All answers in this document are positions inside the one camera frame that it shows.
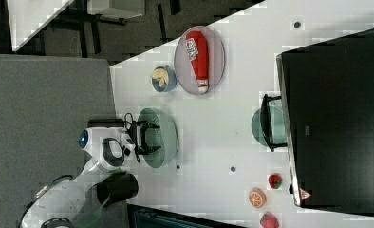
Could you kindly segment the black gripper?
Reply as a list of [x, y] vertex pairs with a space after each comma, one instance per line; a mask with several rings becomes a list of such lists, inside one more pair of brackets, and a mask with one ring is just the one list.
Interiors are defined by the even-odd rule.
[[137, 121], [133, 121], [130, 124], [130, 127], [128, 128], [128, 133], [136, 146], [135, 148], [135, 153], [138, 156], [141, 152], [142, 155], [150, 155], [160, 149], [160, 146], [153, 146], [153, 147], [144, 147], [141, 151], [141, 130], [142, 129], [148, 129], [148, 128], [153, 128], [153, 129], [158, 129], [160, 128], [159, 125], [154, 124], [154, 123], [149, 123], [145, 122], [142, 123], [142, 126]]

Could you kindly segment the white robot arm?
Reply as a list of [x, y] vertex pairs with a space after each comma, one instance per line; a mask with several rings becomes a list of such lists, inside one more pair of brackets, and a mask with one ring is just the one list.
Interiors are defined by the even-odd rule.
[[157, 150], [145, 142], [145, 132], [158, 129], [157, 123], [122, 119], [91, 120], [78, 139], [90, 159], [73, 180], [44, 187], [27, 207], [18, 228], [75, 228], [74, 219], [86, 203], [86, 193], [112, 174], [126, 171], [129, 160], [138, 160]]

